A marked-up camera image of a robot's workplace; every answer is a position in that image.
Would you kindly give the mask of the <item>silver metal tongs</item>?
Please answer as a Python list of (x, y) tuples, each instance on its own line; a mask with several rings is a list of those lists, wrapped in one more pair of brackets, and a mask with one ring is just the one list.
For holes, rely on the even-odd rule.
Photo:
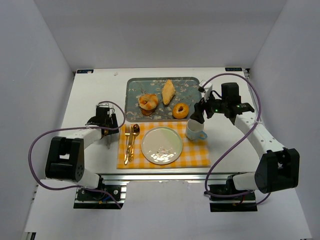
[[(108, 108), (108, 118), (107, 118), (107, 127), (108, 128), (117, 128), (118, 127), (118, 122), (117, 122), (117, 117), (116, 117), (116, 113), (115, 113), (115, 109), (114, 106), (110, 106), (108, 104), (109, 108)], [(107, 135), (106, 135), (106, 146), (108, 149), (110, 149), (111, 147), (111, 142), (112, 142), (112, 135), (118, 133), (118, 130), (108, 130), (107, 131)]]

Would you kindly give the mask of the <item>round twisted bread roll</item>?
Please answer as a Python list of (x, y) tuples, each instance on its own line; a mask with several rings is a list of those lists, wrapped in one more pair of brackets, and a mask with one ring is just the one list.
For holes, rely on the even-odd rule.
[(159, 99), (156, 94), (144, 94), (139, 98), (138, 103), (140, 108), (151, 111), (158, 106)]

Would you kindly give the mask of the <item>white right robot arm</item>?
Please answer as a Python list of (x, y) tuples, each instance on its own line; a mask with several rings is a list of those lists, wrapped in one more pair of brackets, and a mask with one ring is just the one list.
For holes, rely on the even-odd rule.
[(208, 118), (213, 114), (223, 114), (244, 134), (260, 158), (256, 171), (228, 177), (223, 194), (236, 195), (255, 190), (267, 194), (298, 186), (298, 151), (286, 148), (258, 121), (254, 108), (249, 103), (241, 102), (237, 83), (223, 83), (219, 99), (212, 93), (208, 94), (208, 98), (202, 98), (194, 105), (190, 119), (202, 124), (204, 113)]

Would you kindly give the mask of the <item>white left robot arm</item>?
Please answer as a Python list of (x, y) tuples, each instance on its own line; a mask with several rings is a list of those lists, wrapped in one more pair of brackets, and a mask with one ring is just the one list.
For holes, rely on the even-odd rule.
[(45, 176), (97, 189), (100, 176), (85, 168), (85, 149), (104, 137), (117, 133), (119, 129), (114, 108), (109, 103), (97, 105), (95, 116), (87, 121), (84, 129), (68, 136), (52, 138)]

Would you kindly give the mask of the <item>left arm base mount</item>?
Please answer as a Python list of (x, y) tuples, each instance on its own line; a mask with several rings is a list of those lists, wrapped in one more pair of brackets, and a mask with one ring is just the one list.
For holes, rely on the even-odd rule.
[(127, 192), (127, 183), (120, 180), (100, 176), (97, 190), (87, 190), (84, 187), (76, 190), (73, 208), (83, 210), (119, 210), (122, 207)]

